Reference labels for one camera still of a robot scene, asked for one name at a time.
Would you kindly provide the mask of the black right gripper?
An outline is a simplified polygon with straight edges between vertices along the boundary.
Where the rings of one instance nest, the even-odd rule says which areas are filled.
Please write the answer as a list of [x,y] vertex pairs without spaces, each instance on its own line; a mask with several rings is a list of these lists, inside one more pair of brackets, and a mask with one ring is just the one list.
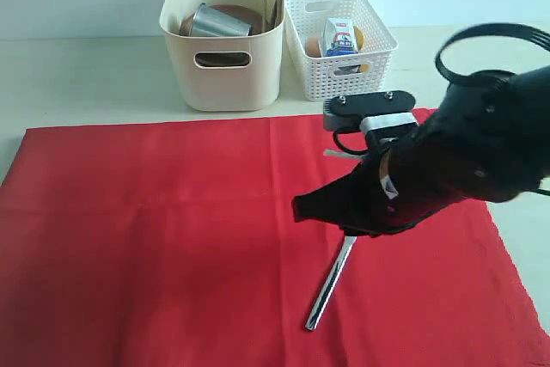
[[291,201],[296,223],[339,226],[346,236],[397,235],[468,198],[468,141],[420,125],[349,174]]

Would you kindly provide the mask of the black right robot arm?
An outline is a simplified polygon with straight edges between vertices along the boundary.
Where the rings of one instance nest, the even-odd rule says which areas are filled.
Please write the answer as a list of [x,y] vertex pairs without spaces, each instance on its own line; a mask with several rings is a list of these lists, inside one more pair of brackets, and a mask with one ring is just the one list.
[[487,70],[483,77],[482,86],[450,85],[423,122],[365,119],[359,164],[296,196],[295,220],[375,237],[411,229],[466,199],[503,203],[538,193],[549,175],[549,70]]

